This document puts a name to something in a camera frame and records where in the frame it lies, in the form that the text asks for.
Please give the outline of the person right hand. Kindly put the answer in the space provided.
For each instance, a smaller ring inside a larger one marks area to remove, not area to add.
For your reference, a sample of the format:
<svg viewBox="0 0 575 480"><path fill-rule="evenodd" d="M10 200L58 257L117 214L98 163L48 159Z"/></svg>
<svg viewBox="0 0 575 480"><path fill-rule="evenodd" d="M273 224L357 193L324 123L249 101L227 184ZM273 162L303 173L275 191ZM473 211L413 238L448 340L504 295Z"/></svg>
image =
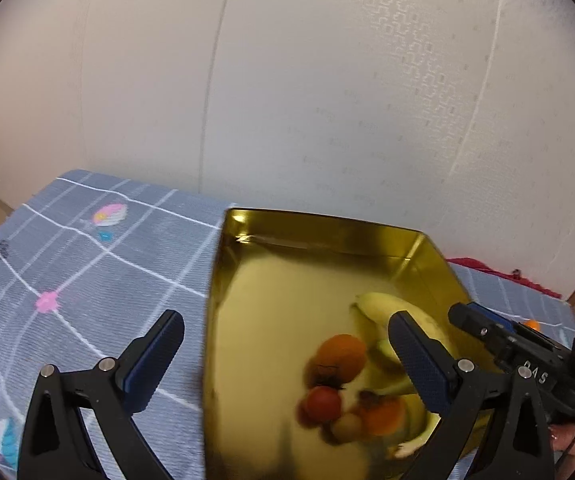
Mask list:
<svg viewBox="0 0 575 480"><path fill-rule="evenodd" d="M575 458L575 425L552 425L549 430L553 450L567 451L569 457Z"/></svg>

